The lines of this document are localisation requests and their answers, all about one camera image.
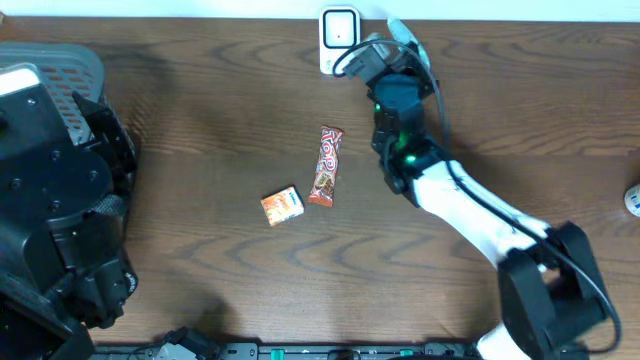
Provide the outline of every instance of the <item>wooden table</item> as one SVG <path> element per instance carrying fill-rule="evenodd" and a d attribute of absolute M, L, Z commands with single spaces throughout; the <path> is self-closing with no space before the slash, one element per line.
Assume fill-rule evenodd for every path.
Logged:
<path fill-rule="evenodd" d="M 640 351 L 640 25 L 408 22 L 431 53 L 455 152 L 479 182 L 590 236 Z M 385 32 L 365 21 L 363 33 Z M 127 249 L 140 287 L 97 342 L 182 325 L 226 340 L 475 338 L 499 321 L 495 270 L 386 187 L 359 81 L 318 70 L 315 21 L 6 18 L 2 40 L 85 45 L 144 140 Z M 426 102 L 430 121 L 435 103 Z M 346 131 L 334 208 L 270 228 L 260 199 L 307 196 L 320 126 Z M 610 325 L 591 333 L 604 345 Z"/>

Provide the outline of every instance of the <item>candy bar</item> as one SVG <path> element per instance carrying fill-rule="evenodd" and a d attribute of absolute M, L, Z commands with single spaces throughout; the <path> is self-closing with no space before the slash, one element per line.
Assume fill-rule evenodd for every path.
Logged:
<path fill-rule="evenodd" d="M 333 194 L 338 172 L 338 152 L 344 132 L 337 128 L 322 127 L 320 156 L 316 166 L 316 177 L 309 195 L 309 202 L 333 206 Z"/>

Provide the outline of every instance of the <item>black cable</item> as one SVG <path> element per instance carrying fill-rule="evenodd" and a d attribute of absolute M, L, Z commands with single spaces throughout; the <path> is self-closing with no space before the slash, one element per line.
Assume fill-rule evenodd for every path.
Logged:
<path fill-rule="evenodd" d="M 420 64 L 422 64 L 422 60 L 420 60 L 420 55 L 416 54 L 415 51 L 413 51 L 412 48 L 409 47 L 409 45 L 401 43 L 400 41 L 397 40 L 390 40 L 390 39 L 371 39 L 371 40 L 367 40 L 367 41 L 363 41 L 357 45 L 354 45 L 352 47 L 350 47 L 347 51 L 345 51 L 344 54 L 340 55 L 340 57 L 336 60 L 336 62 L 333 64 L 333 70 L 331 70 L 331 72 L 333 73 L 334 77 L 344 77 L 346 74 L 344 72 L 337 74 L 336 70 L 338 70 L 338 65 L 340 65 L 340 63 L 342 61 L 344 61 L 344 59 L 347 58 L 347 56 L 351 55 L 354 51 L 360 50 L 362 48 L 368 47 L 368 46 L 373 46 L 376 44 L 384 44 L 384 45 L 391 45 L 391 46 L 397 46 L 397 47 L 401 47 L 409 52 L 411 52 L 411 55 L 414 55 L 414 57 L 416 57 L 416 59 L 418 60 L 418 62 Z"/>
<path fill-rule="evenodd" d="M 444 106 L 444 99 L 442 97 L 442 94 L 440 93 L 440 88 L 435 79 L 435 76 L 433 75 L 433 71 L 431 70 L 431 67 L 424 64 L 423 61 L 420 59 L 420 55 L 418 55 L 418 53 L 416 53 L 408 45 L 396 40 L 389 40 L 389 39 L 374 39 L 374 40 L 361 42 L 360 44 L 351 47 L 344 54 L 342 54 L 338 58 L 338 60 L 336 60 L 335 64 L 333 65 L 333 75 L 335 77 L 345 76 L 344 73 L 336 74 L 336 69 L 340 64 L 340 62 L 342 62 L 348 55 L 350 55 L 354 51 L 367 46 L 372 46 L 375 44 L 387 44 L 387 45 L 401 47 L 404 50 L 406 50 L 411 56 L 413 56 L 418 61 L 418 63 L 423 65 L 423 68 L 427 73 L 427 76 L 429 77 L 429 81 L 431 82 L 431 86 L 433 87 L 433 91 L 436 96 L 436 101 L 438 104 L 438 112 L 440 114 L 440 120 L 442 122 L 443 147 L 446 151 L 450 152 L 450 144 L 449 144 L 450 122 L 447 119 L 446 109 Z M 622 321 L 620 320 L 620 316 L 618 315 L 618 312 L 616 311 L 615 306 L 613 305 L 609 297 L 604 293 L 604 291 L 600 289 L 600 287 L 593 281 L 593 279 L 591 279 L 591 277 L 589 277 L 589 275 L 587 275 L 587 273 L 585 273 L 584 270 L 580 268 L 580 266 L 578 266 L 575 262 L 573 262 L 571 258 L 563 254 L 560 250 L 556 249 L 544 238 L 540 237 L 538 234 L 536 234 L 532 230 L 526 228 L 525 226 L 520 224 L 518 221 L 510 218 L 509 216 L 507 216 L 507 214 L 493 207 L 491 204 L 487 203 L 484 199 L 482 199 L 481 197 L 476 195 L 472 190 L 470 190 L 466 186 L 464 181 L 461 180 L 453 171 L 453 168 L 451 167 L 451 160 L 444 160 L 444 162 L 447 166 L 447 171 L 449 172 L 449 175 L 451 176 L 451 179 L 453 180 L 453 182 L 456 184 L 458 188 L 464 191 L 464 193 L 467 196 L 469 196 L 478 205 L 482 206 L 483 208 L 491 212 L 493 215 L 498 217 L 500 220 L 504 221 L 509 226 L 515 228 L 516 230 L 532 238 L 537 244 L 545 248 L 545 250 L 549 251 L 557 260 L 564 263 L 566 266 L 570 267 L 573 271 L 575 271 L 576 274 L 582 277 L 587 282 L 587 284 L 589 284 L 589 286 L 593 288 L 593 290 L 596 293 L 596 296 L 600 299 L 600 301 L 602 301 L 605 308 L 605 312 L 609 315 L 609 317 L 611 317 L 611 320 L 613 322 L 613 327 L 614 327 L 614 340 L 612 344 L 605 349 L 589 350 L 588 352 L 589 354 L 606 354 L 606 353 L 615 351 L 620 345 L 620 342 L 622 341 Z"/>

